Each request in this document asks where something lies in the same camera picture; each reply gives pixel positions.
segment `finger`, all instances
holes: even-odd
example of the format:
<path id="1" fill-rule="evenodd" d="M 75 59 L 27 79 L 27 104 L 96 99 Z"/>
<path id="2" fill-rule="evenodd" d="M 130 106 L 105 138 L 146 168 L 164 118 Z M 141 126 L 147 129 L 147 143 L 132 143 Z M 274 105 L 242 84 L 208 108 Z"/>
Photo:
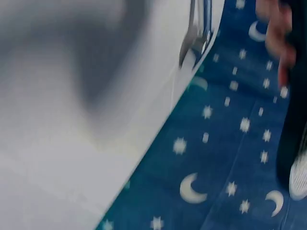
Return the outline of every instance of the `finger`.
<path id="1" fill-rule="evenodd" d="M 275 25 L 271 21 L 268 25 L 265 46 L 277 59 L 279 59 L 284 52 L 287 52 L 292 60 L 295 59 L 294 48 L 287 44 L 285 40 L 287 31 L 284 25 Z"/>
<path id="2" fill-rule="evenodd" d="M 268 22 L 271 18 L 272 11 L 277 9 L 278 0 L 256 0 L 256 15 L 264 22 Z"/>
<path id="3" fill-rule="evenodd" d="M 279 87 L 286 86 L 288 84 L 288 68 L 282 63 L 279 63 L 278 67 L 278 85 Z"/>
<path id="4" fill-rule="evenodd" d="M 289 81 L 288 72 L 295 64 L 296 52 L 288 48 L 286 52 L 280 58 L 279 67 L 278 67 L 278 83 L 279 86 L 286 86 Z"/>

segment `hand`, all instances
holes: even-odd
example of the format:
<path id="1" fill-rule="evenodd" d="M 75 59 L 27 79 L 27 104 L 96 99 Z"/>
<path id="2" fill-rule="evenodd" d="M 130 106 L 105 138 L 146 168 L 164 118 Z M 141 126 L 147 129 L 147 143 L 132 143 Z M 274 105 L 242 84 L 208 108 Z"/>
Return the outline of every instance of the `hand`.
<path id="1" fill-rule="evenodd" d="M 280 86 L 288 83 L 288 69 L 296 59 L 294 47 L 286 43 L 285 36 L 292 30 L 292 11 L 279 0 L 256 0 L 256 14 L 260 20 L 269 22 L 265 45 L 269 53 L 279 59 L 278 81 Z"/>

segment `chrome handle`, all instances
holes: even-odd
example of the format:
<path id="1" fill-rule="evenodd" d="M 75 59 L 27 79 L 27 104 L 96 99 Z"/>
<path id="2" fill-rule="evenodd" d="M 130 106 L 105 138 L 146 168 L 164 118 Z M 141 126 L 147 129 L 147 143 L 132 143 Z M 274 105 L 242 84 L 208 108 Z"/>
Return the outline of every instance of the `chrome handle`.
<path id="1" fill-rule="evenodd" d="M 182 42 L 179 54 L 179 66 L 181 67 L 183 61 L 191 49 L 196 55 L 196 59 L 201 57 L 208 46 L 211 39 L 212 28 L 212 0 L 197 0 L 197 17 L 195 19 L 195 0 L 190 2 L 189 27 L 186 36 Z"/>

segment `white bathtub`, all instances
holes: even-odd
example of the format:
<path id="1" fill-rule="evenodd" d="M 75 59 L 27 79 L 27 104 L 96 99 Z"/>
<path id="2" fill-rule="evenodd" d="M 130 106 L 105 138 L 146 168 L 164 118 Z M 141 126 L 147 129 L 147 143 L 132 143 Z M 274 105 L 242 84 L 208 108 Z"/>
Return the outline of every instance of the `white bathtub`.
<path id="1" fill-rule="evenodd" d="M 114 2 L 101 8 L 107 17 L 98 18 L 109 20 L 109 30 L 121 23 L 113 13 L 122 15 L 127 7 L 123 0 Z M 2 1 L 0 21 L 22 4 Z M 127 42 L 94 115 L 84 110 L 75 90 L 80 70 L 69 39 L 21 39 L 2 56 L 0 229 L 93 229 L 145 154 L 193 76 L 192 56 L 177 69 L 189 0 L 146 4 L 144 23 Z M 77 5 L 84 7 L 81 0 Z M 214 36 L 223 5 L 224 0 L 213 0 Z M 57 23 L 63 15 L 69 18 L 69 8 L 31 15 Z M 23 19 L 27 26 L 28 17 Z M 0 23 L 0 34 L 11 33 L 5 28 Z M 17 26 L 8 40 L 23 33 Z M 125 44 L 124 37 L 119 41 Z"/>

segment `blue rug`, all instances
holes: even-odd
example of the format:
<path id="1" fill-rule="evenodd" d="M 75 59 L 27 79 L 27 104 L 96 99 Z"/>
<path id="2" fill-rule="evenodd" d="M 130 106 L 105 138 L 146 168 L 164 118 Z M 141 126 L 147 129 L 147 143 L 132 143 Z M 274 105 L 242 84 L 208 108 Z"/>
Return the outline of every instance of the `blue rug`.
<path id="1" fill-rule="evenodd" d="M 306 230 L 277 183 L 288 107 L 255 1 L 226 0 L 218 37 L 97 230 Z"/>

